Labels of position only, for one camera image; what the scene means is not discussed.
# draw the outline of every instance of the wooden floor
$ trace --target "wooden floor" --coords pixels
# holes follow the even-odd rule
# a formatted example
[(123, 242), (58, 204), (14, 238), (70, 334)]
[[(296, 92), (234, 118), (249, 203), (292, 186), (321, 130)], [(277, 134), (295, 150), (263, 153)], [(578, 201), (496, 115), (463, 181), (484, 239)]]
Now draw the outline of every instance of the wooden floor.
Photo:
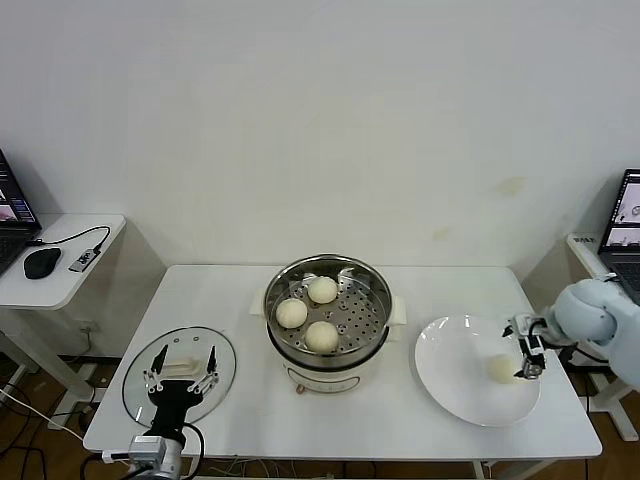
[[(12, 366), (4, 361), (0, 366), (0, 381), (8, 381)], [(106, 386), (115, 371), (114, 366), (99, 366), (92, 381), (99, 386)], [(584, 393), (584, 377), (571, 375), (572, 382), (579, 394)], [(39, 372), (27, 375), (20, 383), (33, 406), (42, 412), (52, 412), (63, 393), (62, 387), (47, 373)], [(636, 392), (624, 399), (624, 404), (632, 421), (640, 429), (640, 395)], [(22, 412), (15, 404), (12, 408)], [(90, 421), (92, 412), (83, 416), (85, 422)], [(69, 426), (82, 434), (78, 425), (79, 415), (74, 415)], [(638, 480), (640, 479), (640, 442), (623, 442), (608, 416), (592, 414), (592, 421), (603, 444), (603, 454), (589, 460), (589, 476), (591, 480)], [(79, 440), (66, 432), (48, 430), (41, 424), (39, 417), (26, 419), (7, 408), (0, 407), (0, 452), (4, 450), (19, 433), (22, 426), (26, 428), (20, 435), (17, 446), (25, 447), (34, 433), (33, 446), (42, 449), (46, 456), (48, 480), (79, 479), (80, 464), (88, 452), (82, 448)], [(24, 450), (10, 450), (0, 457), (0, 479), (2, 480), (42, 480), (42, 469), (39, 455), (29, 455), (24, 475), (22, 475)], [(492, 474), (500, 471), (497, 465)], [(334, 478), (473, 478), (473, 468), (469, 463), (399, 463), (399, 462), (304, 462), (289, 460), (278, 461), (213, 461), (207, 460), (200, 475), (203, 476), (239, 476), (244, 472), (251, 477), (293, 477), (316, 478), (332, 475)], [(104, 465), (91, 463), (87, 468), (87, 480), (117, 480), (126, 473), (122, 464)], [(567, 460), (556, 462), (538, 473), (533, 480), (573, 480), (585, 479), (584, 460)]]

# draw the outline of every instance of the black mouse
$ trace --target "black mouse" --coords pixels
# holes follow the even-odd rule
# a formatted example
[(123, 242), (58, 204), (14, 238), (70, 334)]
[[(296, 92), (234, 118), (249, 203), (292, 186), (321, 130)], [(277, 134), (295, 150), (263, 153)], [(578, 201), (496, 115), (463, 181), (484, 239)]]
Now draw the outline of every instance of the black mouse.
[(24, 259), (24, 276), (31, 280), (48, 276), (56, 268), (61, 253), (59, 248), (45, 248), (33, 252)]

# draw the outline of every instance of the glass lid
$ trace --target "glass lid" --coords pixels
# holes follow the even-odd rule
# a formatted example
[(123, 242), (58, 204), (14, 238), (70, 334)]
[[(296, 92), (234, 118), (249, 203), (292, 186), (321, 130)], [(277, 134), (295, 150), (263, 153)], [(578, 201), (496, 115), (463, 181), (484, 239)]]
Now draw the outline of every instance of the glass lid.
[(236, 373), (236, 354), (233, 346), (220, 332), (206, 327), (173, 330), (147, 345), (131, 363), (122, 384), (122, 400), (127, 413), (147, 427), (156, 413), (147, 392), (147, 373), (154, 359), (165, 346), (162, 366), (163, 380), (200, 381), (207, 374), (210, 357), (215, 356), (217, 382), (202, 402), (187, 411), (187, 422), (195, 422), (217, 407), (231, 388)]

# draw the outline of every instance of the perforated steamer tray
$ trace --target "perforated steamer tray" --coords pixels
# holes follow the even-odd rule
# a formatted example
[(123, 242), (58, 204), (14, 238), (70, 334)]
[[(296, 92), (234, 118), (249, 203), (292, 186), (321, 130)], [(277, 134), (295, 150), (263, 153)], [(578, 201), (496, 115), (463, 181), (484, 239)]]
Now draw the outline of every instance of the perforated steamer tray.
[[(309, 298), (308, 286), (317, 276), (338, 284), (333, 302), (317, 304)], [(307, 305), (307, 321), (300, 328), (285, 329), (276, 320), (278, 305), (288, 298)], [(391, 298), (385, 280), (367, 264), (339, 255), (318, 255), (298, 260), (271, 281), (264, 312), (272, 342), (290, 360), (307, 368), (343, 369), (361, 363), (384, 343)], [(304, 341), (309, 325), (321, 320), (338, 329), (339, 344), (330, 354), (313, 352)]]

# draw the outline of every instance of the laptop screen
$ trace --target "laptop screen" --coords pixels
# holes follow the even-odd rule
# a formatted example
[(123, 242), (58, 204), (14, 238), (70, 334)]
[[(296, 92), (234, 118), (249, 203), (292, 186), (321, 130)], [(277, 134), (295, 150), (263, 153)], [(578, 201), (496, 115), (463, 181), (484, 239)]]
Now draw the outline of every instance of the laptop screen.
[(37, 223), (7, 160), (0, 152), (0, 226)]
[(640, 248), (640, 170), (627, 170), (601, 249), (637, 248)]

